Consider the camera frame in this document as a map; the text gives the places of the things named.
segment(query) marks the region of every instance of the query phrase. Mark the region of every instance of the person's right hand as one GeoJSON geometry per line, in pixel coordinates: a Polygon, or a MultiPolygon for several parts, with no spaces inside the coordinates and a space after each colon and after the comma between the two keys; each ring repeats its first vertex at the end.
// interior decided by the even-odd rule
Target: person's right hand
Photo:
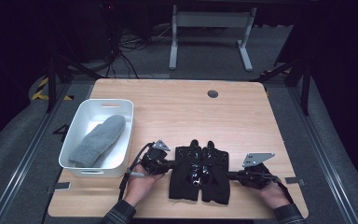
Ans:
{"type": "Polygon", "coordinates": [[[263,189],[248,189],[259,195],[263,202],[272,209],[290,204],[278,184],[272,181],[270,181],[263,189]]]}
{"type": "Polygon", "coordinates": [[[149,175],[145,168],[138,164],[133,168],[136,173],[144,174],[144,177],[131,176],[127,185],[127,193],[124,197],[124,201],[136,207],[138,203],[147,196],[153,186],[159,181],[165,174],[162,175],[149,175]]]}

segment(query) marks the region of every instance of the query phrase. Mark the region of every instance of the sleeve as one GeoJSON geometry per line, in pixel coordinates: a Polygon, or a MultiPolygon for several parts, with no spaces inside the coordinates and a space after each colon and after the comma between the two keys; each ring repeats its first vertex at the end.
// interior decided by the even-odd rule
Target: sleeve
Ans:
{"type": "Polygon", "coordinates": [[[274,209],[279,224],[306,224],[297,206],[293,203],[274,209]]]}
{"type": "Polygon", "coordinates": [[[128,224],[136,210],[124,200],[118,201],[115,206],[103,217],[101,224],[128,224]]]}

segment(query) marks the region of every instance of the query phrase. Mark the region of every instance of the wrist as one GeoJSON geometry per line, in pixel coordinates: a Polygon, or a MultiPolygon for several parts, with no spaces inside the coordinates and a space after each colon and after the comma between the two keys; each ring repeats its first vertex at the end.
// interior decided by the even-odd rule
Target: wrist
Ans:
{"type": "Polygon", "coordinates": [[[269,183],[264,189],[260,190],[260,196],[265,204],[271,209],[276,209],[290,204],[281,188],[273,182],[269,183]]]}
{"type": "Polygon", "coordinates": [[[124,201],[126,201],[126,203],[129,203],[132,207],[136,207],[138,205],[138,203],[141,201],[139,199],[136,199],[136,197],[131,197],[130,195],[126,195],[123,198],[124,201]]]}

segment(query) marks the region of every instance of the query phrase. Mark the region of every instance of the gray carpet floor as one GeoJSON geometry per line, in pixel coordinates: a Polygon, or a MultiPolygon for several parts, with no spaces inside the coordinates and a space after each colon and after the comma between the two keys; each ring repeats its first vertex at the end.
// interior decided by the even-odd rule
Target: gray carpet floor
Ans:
{"type": "MultiPolygon", "coordinates": [[[[254,66],[253,72],[246,72],[235,41],[241,39],[243,30],[183,30],[179,35],[177,69],[168,69],[171,42],[169,36],[160,38],[144,49],[125,52],[139,78],[169,79],[210,79],[246,81],[256,78],[264,70],[273,69],[282,44],[291,27],[255,27],[249,38],[247,50],[254,66]]],[[[117,58],[108,76],[111,78],[135,78],[128,65],[117,58]]],[[[34,94],[40,80],[30,89],[34,94]]],[[[316,130],[325,154],[343,183],[348,202],[358,218],[358,173],[342,146],[335,128],[328,117],[324,103],[315,84],[311,82],[308,117],[298,112],[298,98],[301,85],[286,88],[284,75],[279,75],[265,83],[269,101],[282,133],[296,176],[302,178],[306,185],[302,192],[310,211],[308,223],[350,223],[343,216],[337,198],[331,190],[328,177],[318,160],[315,146],[304,126],[304,119],[316,130]]],[[[46,214],[50,194],[49,186],[57,181],[61,172],[58,158],[62,147],[62,136],[54,134],[62,125],[69,125],[79,104],[88,99],[93,80],[84,75],[76,75],[70,85],[58,83],[58,89],[66,95],[73,95],[74,100],[61,101],[57,104],[46,130],[40,134],[40,144],[30,158],[30,165],[22,171],[26,173],[20,180],[19,188],[11,192],[5,208],[0,214],[0,223],[98,223],[98,217],[68,218],[50,217],[46,214]]],[[[23,155],[29,151],[35,134],[46,119],[48,102],[33,100],[0,133],[0,202],[6,192],[7,184],[16,176],[23,155]]],[[[275,220],[255,220],[255,223],[276,223],[275,220]]]]}

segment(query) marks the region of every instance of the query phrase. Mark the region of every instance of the black cable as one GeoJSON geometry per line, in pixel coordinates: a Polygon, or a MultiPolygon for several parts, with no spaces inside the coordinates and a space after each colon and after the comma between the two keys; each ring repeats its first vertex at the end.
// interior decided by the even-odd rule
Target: black cable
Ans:
{"type": "Polygon", "coordinates": [[[107,75],[109,74],[109,70],[110,70],[110,64],[107,66],[105,77],[107,77],[107,75]]]}
{"type": "Polygon", "coordinates": [[[137,162],[138,162],[139,158],[141,157],[142,153],[145,151],[145,149],[146,149],[147,147],[152,147],[153,144],[155,144],[155,143],[154,143],[154,142],[153,142],[153,143],[147,143],[147,144],[141,149],[141,151],[139,151],[138,155],[136,155],[135,159],[133,160],[131,166],[127,169],[127,172],[124,174],[123,179],[121,180],[121,183],[120,183],[120,186],[119,186],[119,189],[120,189],[120,193],[118,194],[118,199],[119,199],[119,200],[123,199],[124,190],[125,190],[126,187],[127,187],[127,182],[128,182],[129,179],[130,179],[130,176],[131,176],[131,172],[132,172],[133,167],[135,167],[135,166],[137,165],[137,162]]]}
{"type": "Polygon", "coordinates": [[[112,65],[112,64],[110,64],[110,66],[112,67],[113,77],[116,78],[116,71],[115,71],[115,69],[113,69],[113,65],[112,65]]]}
{"type": "Polygon", "coordinates": [[[69,58],[67,58],[67,57],[65,57],[63,55],[60,55],[60,54],[58,56],[60,57],[60,59],[62,59],[63,62],[71,64],[73,67],[75,67],[76,69],[78,69],[82,73],[87,74],[90,77],[93,77],[94,79],[101,78],[101,76],[99,74],[96,74],[95,72],[89,70],[87,67],[83,66],[81,63],[74,62],[71,59],[69,59],[69,58]]]}
{"type": "Polygon", "coordinates": [[[293,201],[293,198],[292,198],[292,196],[290,195],[289,190],[287,189],[287,187],[286,187],[283,183],[281,183],[281,182],[278,182],[278,186],[279,186],[279,187],[281,188],[281,190],[283,191],[283,194],[284,194],[284,196],[286,197],[287,201],[289,201],[289,203],[295,203],[295,202],[293,201]]]}
{"type": "Polygon", "coordinates": [[[120,59],[122,59],[123,60],[123,62],[124,62],[124,64],[126,64],[126,67],[127,67],[127,69],[129,70],[129,78],[131,78],[130,77],[130,68],[129,68],[129,66],[127,65],[127,62],[126,62],[126,60],[124,59],[124,58],[122,58],[121,56],[120,56],[120,59]]]}
{"type": "Polygon", "coordinates": [[[149,40],[149,41],[147,41],[147,42],[145,43],[145,45],[144,45],[143,47],[139,47],[139,48],[137,48],[137,50],[145,49],[145,48],[149,47],[152,43],[153,43],[153,42],[152,42],[151,40],[149,40]]]}
{"type": "Polygon", "coordinates": [[[121,50],[123,52],[131,52],[131,51],[134,51],[135,49],[144,49],[146,48],[147,46],[149,46],[150,44],[150,41],[144,41],[143,39],[141,38],[133,38],[131,40],[127,40],[127,41],[122,41],[120,42],[120,47],[123,48],[123,49],[128,49],[128,50],[121,50]]]}
{"type": "MultiPolygon", "coordinates": [[[[92,72],[99,72],[99,71],[103,70],[104,68],[106,68],[107,66],[109,66],[113,61],[114,60],[109,57],[109,59],[106,63],[98,65],[96,67],[88,68],[88,69],[92,72]]],[[[68,69],[71,71],[72,74],[75,74],[75,75],[84,74],[84,72],[77,70],[77,69],[71,69],[71,68],[68,68],[68,69]]]]}
{"type": "Polygon", "coordinates": [[[140,79],[140,78],[138,77],[138,74],[137,74],[136,71],[135,71],[135,68],[133,67],[132,63],[130,62],[130,60],[129,60],[123,53],[120,53],[120,56],[124,58],[124,62],[127,61],[127,62],[130,64],[130,66],[131,66],[131,68],[132,68],[132,71],[133,71],[133,73],[135,74],[136,78],[137,78],[137,79],[140,79]]]}

